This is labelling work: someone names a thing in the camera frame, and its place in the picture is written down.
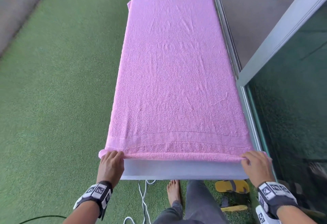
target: bare foot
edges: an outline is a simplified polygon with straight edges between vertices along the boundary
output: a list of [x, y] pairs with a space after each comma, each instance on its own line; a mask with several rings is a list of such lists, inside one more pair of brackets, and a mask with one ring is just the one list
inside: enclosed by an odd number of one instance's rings
[[168, 200], [170, 206], [173, 205], [174, 201], [181, 202], [180, 198], [180, 181], [179, 180], [170, 180], [167, 185]]

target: black cable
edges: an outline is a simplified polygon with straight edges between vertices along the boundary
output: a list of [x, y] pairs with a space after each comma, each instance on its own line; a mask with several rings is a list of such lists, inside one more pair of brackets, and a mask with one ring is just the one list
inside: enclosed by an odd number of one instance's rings
[[[141, 188], [141, 185], [140, 185], [140, 180], [138, 180], [137, 183], [139, 184], [141, 194], [143, 195], [142, 188]], [[143, 214], [144, 214], [144, 219], [145, 219], [145, 224], [146, 224], [145, 206], [144, 206], [144, 204], [143, 204], [143, 201], [142, 201], [142, 205], [143, 205]]]
[[23, 224], [23, 223], [29, 222], [29, 221], [31, 221], [31, 220], [36, 220], [36, 219], [41, 219], [41, 218], [46, 218], [46, 217], [60, 217], [60, 218], [64, 218], [64, 219], [67, 218], [67, 217], [65, 217], [65, 216], [61, 216], [61, 215], [43, 215], [43, 216], [35, 217], [35, 218], [32, 218], [32, 219], [29, 219], [29, 220], [26, 220], [26, 221], [20, 222], [20, 223], [18, 223], [18, 224]]

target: hand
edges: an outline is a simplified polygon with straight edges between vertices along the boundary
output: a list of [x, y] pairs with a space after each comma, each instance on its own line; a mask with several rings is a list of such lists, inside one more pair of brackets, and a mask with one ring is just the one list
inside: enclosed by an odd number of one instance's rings
[[117, 151], [107, 152], [106, 155], [102, 156], [96, 182], [109, 181], [112, 184], [112, 188], [114, 188], [125, 169], [123, 156], [123, 152]]
[[263, 152], [250, 151], [241, 155], [241, 164], [251, 183], [257, 188], [264, 182], [275, 182], [271, 168], [271, 158]]

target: white cable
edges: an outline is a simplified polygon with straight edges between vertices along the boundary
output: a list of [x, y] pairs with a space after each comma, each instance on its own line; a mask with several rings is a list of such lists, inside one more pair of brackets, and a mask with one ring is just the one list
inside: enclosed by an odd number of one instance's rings
[[[146, 193], [146, 186], [147, 186], [147, 185], [152, 185], [152, 184], [154, 184], [154, 183], [155, 183], [155, 180], [154, 180], [153, 182], [151, 182], [151, 183], [149, 183], [148, 180], [145, 180], [145, 189], [144, 189], [144, 194], [142, 194], [141, 187], [140, 187], [140, 185], [139, 185], [139, 192], [140, 192], [140, 195], [141, 195], [141, 198], [142, 198], [142, 208], [143, 208], [143, 212], [144, 212], [144, 208], [145, 208], [145, 212], [146, 212], [146, 214], [147, 214], [147, 218], [148, 218], [150, 224], [151, 224], [150, 215], [149, 215], [149, 212], [148, 212], [148, 210], [147, 210], [147, 205], [146, 205], [145, 202], [144, 202], [144, 198], [145, 198], [145, 193]], [[126, 222], [128, 219], [131, 220], [131, 221], [133, 222], [133, 224], [135, 224], [134, 220], [133, 220], [132, 217], [130, 217], [130, 216], [128, 216], [128, 217], [125, 218], [125, 220], [124, 220], [124, 224], [125, 224], [125, 222]]]

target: pink towel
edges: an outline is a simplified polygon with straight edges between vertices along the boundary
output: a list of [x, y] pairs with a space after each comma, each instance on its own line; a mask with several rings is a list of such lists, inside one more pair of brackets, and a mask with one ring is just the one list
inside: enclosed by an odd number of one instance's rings
[[213, 0], [131, 0], [106, 147], [239, 161], [252, 150]]

